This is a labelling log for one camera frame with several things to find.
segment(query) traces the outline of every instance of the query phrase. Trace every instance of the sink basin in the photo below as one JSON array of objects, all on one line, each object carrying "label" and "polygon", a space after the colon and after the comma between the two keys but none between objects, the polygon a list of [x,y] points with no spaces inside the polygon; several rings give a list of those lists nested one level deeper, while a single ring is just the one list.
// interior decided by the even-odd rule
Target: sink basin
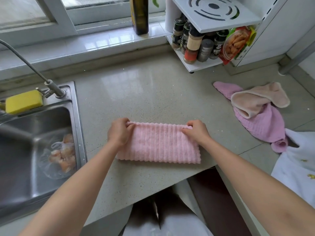
[{"label": "sink basin", "polygon": [[43,107],[0,118],[0,225],[38,210],[69,178],[44,173],[39,161],[45,148],[72,133],[74,171],[87,161],[74,82],[60,87],[67,92],[63,99],[52,95]]}]

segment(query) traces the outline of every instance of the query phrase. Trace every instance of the olive oil bottle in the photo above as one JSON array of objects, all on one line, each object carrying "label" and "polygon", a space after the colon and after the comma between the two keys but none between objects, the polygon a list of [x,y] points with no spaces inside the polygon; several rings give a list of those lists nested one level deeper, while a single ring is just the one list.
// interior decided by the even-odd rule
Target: olive oil bottle
[{"label": "olive oil bottle", "polygon": [[130,0],[131,19],[137,35],[149,32],[148,0]]}]

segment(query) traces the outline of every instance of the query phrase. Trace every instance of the speckled countertop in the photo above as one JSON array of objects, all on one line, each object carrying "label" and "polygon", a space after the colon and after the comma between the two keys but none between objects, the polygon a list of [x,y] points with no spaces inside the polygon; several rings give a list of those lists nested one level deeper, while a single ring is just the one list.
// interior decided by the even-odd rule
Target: speckled countertop
[{"label": "speckled countertop", "polygon": [[[242,127],[234,116],[230,102],[212,83],[231,82],[249,88],[278,81],[291,100],[289,107],[280,110],[286,127],[295,129],[315,119],[315,99],[294,78],[290,75],[280,76],[277,70],[275,64],[230,76],[220,65],[190,74],[175,53],[168,52],[69,76],[59,82],[74,80],[76,83],[88,159],[106,142],[111,121],[124,116],[137,122],[172,124],[201,119],[215,140],[234,153],[242,154],[262,145],[262,142]],[[30,89],[34,89],[34,86],[10,93]],[[214,166],[211,156],[203,149],[201,152],[200,165],[115,159],[86,224]],[[247,159],[257,166],[264,164],[262,154],[257,157],[251,155]],[[32,215],[2,226],[0,234],[4,231],[6,234],[3,235],[8,235],[8,231],[19,232],[31,218]]]}]

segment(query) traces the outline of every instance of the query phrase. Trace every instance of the beige towel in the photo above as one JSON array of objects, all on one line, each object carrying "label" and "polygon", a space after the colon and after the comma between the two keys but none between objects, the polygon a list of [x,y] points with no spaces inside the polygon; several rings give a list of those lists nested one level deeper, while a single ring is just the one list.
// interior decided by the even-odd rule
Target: beige towel
[{"label": "beige towel", "polygon": [[257,86],[250,90],[234,93],[231,96],[232,105],[246,119],[259,114],[262,106],[269,102],[272,102],[278,108],[289,106],[290,100],[280,83],[275,82],[265,86]]}]

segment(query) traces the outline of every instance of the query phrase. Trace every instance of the forearm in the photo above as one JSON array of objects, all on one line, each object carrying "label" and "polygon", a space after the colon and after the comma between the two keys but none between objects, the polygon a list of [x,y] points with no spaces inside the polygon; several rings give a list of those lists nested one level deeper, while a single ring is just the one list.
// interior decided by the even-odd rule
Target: forearm
[{"label": "forearm", "polygon": [[314,223],[314,209],[285,185],[211,138],[203,147],[213,156],[248,208],[270,234],[300,235]]},{"label": "forearm", "polygon": [[50,197],[20,235],[54,236],[78,232],[92,210],[117,152],[115,144],[106,144]]}]

